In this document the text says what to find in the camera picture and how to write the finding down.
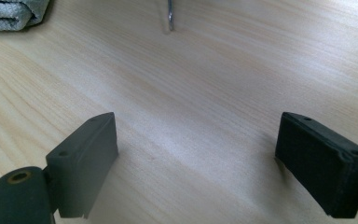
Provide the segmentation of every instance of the tabletop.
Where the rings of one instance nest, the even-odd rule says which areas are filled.
[[[173,32],[166,0],[50,0],[0,32],[0,176],[112,111],[100,197],[57,223],[358,223],[274,160],[283,111],[358,144],[358,1],[173,3]]]

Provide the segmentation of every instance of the folded cloth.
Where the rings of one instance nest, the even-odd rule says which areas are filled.
[[[19,31],[42,21],[48,0],[0,0],[0,31]]]

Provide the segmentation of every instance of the gray towel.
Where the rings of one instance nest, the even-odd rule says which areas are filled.
[[[42,21],[48,0],[0,0],[0,31],[19,31]]]

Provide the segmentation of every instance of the wood grain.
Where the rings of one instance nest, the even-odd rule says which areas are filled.
[[[358,1],[55,0],[0,33],[0,176],[86,119],[120,156],[91,217],[57,223],[358,223],[327,217],[274,148],[283,111],[358,143]]]

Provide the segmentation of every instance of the towel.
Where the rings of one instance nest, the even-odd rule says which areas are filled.
[[[48,0],[0,0],[0,31],[19,31],[42,21]]]

